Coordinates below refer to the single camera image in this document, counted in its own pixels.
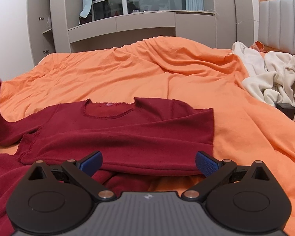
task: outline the shelf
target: shelf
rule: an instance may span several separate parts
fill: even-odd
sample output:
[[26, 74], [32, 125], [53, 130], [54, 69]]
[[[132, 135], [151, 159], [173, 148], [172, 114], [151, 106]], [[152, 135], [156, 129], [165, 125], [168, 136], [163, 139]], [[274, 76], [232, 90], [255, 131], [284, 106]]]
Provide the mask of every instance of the shelf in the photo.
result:
[[44, 31], [43, 34], [52, 33], [52, 32], [53, 32], [53, 30], [51, 28], [49, 28], [46, 31]]
[[[139, 12], [139, 13], [129, 13], [127, 15], [135, 15], [135, 14], [143, 14], [143, 13], [156, 13], [156, 12], [174, 12], [175, 14], [200, 14], [200, 15], [210, 15], [210, 16], [215, 15], [215, 13], [211, 12], [211, 11], [186, 11], [186, 10], [144, 11], [144, 12]], [[119, 16], [115, 16], [115, 17], [112, 17], [112, 18], [124, 17], [124, 16], [127, 16], [127, 15], [119, 15]], [[72, 29], [75, 29], [75, 28], [79, 28], [79, 27], [81, 27], [83, 25], [79, 25], [79, 26], [69, 28], [68, 31], [70, 31]]]
[[92, 21], [68, 30], [69, 41], [84, 39], [128, 30], [175, 27], [175, 13], [172, 11], [134, 13]]

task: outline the metal screw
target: metal screw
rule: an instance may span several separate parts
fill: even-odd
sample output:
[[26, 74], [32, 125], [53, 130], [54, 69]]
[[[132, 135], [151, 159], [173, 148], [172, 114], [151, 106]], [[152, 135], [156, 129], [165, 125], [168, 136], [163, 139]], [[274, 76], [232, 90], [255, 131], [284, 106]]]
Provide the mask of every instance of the metal screw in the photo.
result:
[[146, 195], [144, 195], [144, 197], [145, 197], [146, 199], [151, 199], [151, 198], [153, 198], [153, 195], [152, 195], [152, 194], [146, 194]]
[[185, 191], [184, 195], [185, 195], [185, 197], [187, 197], [189, 199], [194, 199], [194, 198], [198, 198], [200, 193], [195, 190], [189, 190], [189, 191]]
[[110, 190], [103, 190], [98, 193], [98, 196], [103, 199], [109, 199], [114, 196], [114, 193]]

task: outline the white blanket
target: white blanket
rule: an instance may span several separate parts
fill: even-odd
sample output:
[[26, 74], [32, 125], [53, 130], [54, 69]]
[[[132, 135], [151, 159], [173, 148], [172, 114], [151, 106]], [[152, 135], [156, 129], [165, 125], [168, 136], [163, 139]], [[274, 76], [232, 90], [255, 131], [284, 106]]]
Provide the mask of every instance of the white blanket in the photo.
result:
[[242, 84], [250, 95], [271, 106], [289, 103], [295, 107], [295, 55], [269, 52], [263, 59], [241, 42], [233, 44], [233, 53], [247, 68], [249, 77]]

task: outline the orange duvet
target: orange duvet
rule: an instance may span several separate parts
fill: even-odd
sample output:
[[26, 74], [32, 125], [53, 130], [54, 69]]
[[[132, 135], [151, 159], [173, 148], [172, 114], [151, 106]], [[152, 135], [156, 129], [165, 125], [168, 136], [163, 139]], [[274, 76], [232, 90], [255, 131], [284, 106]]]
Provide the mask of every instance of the orange duvet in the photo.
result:
[[[263, 160], [292, 202], [285, 227], [295, 236], [295, 123], [241, 86], [248, 74], [230, 50], [179, 37], [158, 37], [122, 48], [50, 54], [30, 72], [2, 84], [3, 117], [16, 121], [47, 106], [81, 101], [128, 102], [134, 97], [182, 100], [214, 108], [214, 156], [239, 165]], [[13, 154], [17, 146], [0, 148]], [[163, 178], [150, 190], [183, 191], [201, 177]]]

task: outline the headboard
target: headboard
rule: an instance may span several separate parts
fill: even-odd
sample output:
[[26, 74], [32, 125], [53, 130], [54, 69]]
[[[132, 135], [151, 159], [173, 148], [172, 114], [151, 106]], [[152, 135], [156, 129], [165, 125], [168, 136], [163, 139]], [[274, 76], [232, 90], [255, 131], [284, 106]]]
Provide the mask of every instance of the headboard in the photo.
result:
[[259, 35], [265, 50], [295, 54], [295, 0], [259, 0]]

